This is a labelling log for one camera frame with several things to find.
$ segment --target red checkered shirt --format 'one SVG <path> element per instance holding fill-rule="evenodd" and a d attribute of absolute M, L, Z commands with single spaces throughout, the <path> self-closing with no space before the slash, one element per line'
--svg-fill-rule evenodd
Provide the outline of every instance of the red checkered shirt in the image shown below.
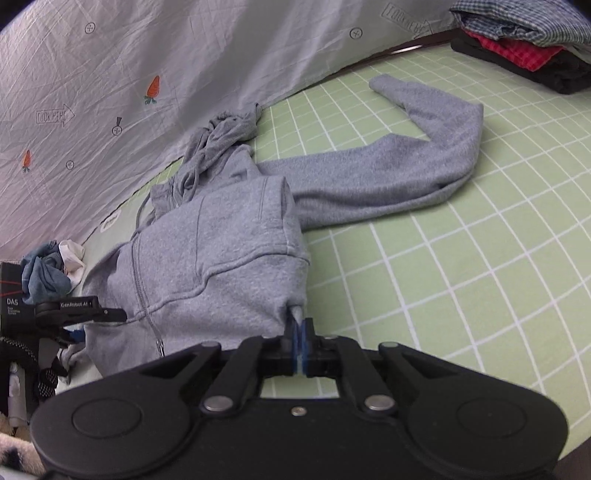
<path fill-rule="evenodd" d="M 477 33 L 468 32 L 468 30 L 466 30 L 466 33 L 477 39 L 485 49 L 498 53 L 518 67 L 527 69 L 530 72 L 535 72 L 546 65 L 554 55 L 563 49 L 561 46 L 538 47 L 523 40 L 512 40 L 510 38 L 502 38 L 496 41 Z"/>

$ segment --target orange carrot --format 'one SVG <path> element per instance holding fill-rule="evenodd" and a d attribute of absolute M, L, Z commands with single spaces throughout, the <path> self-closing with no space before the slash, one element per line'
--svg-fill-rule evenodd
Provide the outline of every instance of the orange carrot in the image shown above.
<path fill-rule="evenodd" d="M 29 171 L 30 166 L 31 166 L 31 150 L 27 150 L 24 158 L 22 159 L 22 170 Z"/>
<path fill-rule="evenodd" d="M 152 80 L 152 83 L 150 83 L 150 86 L 148 87 L 148 91 L 146 92 L 146 96 L 144 97 L 145 101 L 146 101 L 146 105 L 148 105 L 150 102 L 152 103 L 156 103 L 156 100 L 154 100 L 158 94 L 160 93 L 160 75 L 156 75 L 156 77 L 154 77 L 154 80 Z"/>

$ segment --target denim cloth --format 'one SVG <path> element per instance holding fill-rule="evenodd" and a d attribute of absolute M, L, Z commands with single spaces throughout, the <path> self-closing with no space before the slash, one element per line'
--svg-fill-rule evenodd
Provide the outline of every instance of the denim cloth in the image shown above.
<path fill-rule="evenodd" d="M 63 272 L 57 241 L 52 240 L 29 252 L 21 260 L 23 301 L 28 305 L 68 295 L 70 279 Z"/>
<path fill-rule="evenodd" d="M 457 0 L 450 10 L 464 30 L 493 40 L 591 45 L 591 23 L 567 0 Z"/>

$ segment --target gray hoodie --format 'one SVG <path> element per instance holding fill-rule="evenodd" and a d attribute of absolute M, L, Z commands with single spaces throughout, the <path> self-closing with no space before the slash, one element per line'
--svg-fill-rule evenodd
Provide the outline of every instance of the gray hoodie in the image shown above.
<path fill-rule="evenodd" d="M 381 75 L 370 87 L 429 136 L 389 134 L 366 147 L 255 165 L 240 142 L 257 106 L 201 129 L 184 163 L 151 189 L 154 212 L 132 240 L 89 273 L 85 295 L 125 309 L 125 324 L 89 324 L 86 346 L 103 375 L 204 340 L 234 348 L 283 330 L 306 302 L 301 229 L 375 218 L 447 200 L 471 175 L 482 105 Z"/>

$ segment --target green checkered tablecloth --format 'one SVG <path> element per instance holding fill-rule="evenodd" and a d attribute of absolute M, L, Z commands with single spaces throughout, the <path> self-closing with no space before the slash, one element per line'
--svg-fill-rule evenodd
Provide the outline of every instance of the green checkered tablecloth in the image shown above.
<path fill-rule="evenodd" d="M 308 313 L 366 348 L 396 340 L 549 395 L 591 436 L 591 93 L 564 97 L 448 46 L 342 73 L 265 110 L 255 160 L 424 137 L 368 88 L 389 73 L 485 105 L 474 178 L 438 207 L 306 234 Z M 164 181 L 173 165 L 151 184 Z M 93 264 L 129 239 L 150 185 L 86 242 Z M 275 379 L 265 393 L 334 395 Z"/>

